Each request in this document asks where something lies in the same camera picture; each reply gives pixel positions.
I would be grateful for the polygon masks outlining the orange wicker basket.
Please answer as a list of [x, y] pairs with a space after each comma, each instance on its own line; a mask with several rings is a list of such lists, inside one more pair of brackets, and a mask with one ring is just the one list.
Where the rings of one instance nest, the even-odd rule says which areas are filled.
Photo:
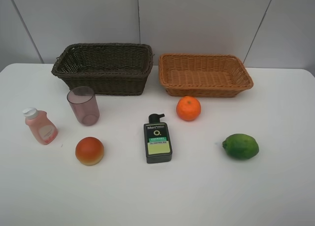
[[243, 63], [233, 55], [165, 53], [159, 81], [175, 97], [235, 97], [253, 87]]

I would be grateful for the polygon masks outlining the orange tangerine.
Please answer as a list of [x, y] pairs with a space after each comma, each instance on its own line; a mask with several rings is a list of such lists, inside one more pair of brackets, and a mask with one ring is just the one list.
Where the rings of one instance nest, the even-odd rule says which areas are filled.
[[196, 98], [185, 96], [178, 101], [176, 113], [184, 121], [193, 121], [201, 114], [201, 104]]

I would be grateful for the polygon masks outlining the round orange bread bun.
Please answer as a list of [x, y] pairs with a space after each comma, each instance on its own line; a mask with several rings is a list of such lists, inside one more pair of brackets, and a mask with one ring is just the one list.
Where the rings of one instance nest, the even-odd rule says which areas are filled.
[[80, 140], [75, 149], [77, 160], [86, 166], [98, 164], [104, 157], [104, 146], [95, 137], [86, 137]]

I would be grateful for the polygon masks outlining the pink bottle white cap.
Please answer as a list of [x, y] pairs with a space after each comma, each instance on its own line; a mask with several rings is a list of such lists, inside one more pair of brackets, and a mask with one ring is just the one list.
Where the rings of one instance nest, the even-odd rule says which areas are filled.
[[57, 137], [58, 129], [48, 119], [47, 112], [32, 107], [23, 110], [23, 115], [26, 125], [40, 144], [47, 145]]

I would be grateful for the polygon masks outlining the translucent purple plastic cup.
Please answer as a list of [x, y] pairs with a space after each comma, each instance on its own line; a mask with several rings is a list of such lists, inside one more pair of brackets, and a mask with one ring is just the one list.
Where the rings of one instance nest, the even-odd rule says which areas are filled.
[[87, 86], [74, 88], [69, 91], [66, 98], [79, 123], [92, 126], [98, 122], [100, 112], [92, 88]]

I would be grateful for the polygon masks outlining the black pump bottle green label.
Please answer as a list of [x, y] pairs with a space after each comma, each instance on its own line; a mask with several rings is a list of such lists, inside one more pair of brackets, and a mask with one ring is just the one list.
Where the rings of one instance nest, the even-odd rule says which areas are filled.
[[160, 119], [165, 114], [151, 114], [144, 124], [144, 143], [148, 164], [169, 162], [172, 160], [172, 145], [168, 125]]

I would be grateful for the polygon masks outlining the green lime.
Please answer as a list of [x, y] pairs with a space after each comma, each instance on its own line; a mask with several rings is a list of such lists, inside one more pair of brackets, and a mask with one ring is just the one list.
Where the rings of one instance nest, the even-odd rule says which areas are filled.
[[226, 154], [237, 160], [249, 160], [259, 153], [257, 141], [246, 134], [236, 133], [227, 137], [222, 147]]

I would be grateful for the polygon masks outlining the dark brown wicker basket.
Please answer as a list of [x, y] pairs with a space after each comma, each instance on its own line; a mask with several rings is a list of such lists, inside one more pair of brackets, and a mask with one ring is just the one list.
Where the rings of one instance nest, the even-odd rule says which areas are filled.
[[57, 58], [52, 74], [70, 89], [92, 88], [97, 95], [139, 96], [153, 67], [147, 44], [77, 43]]

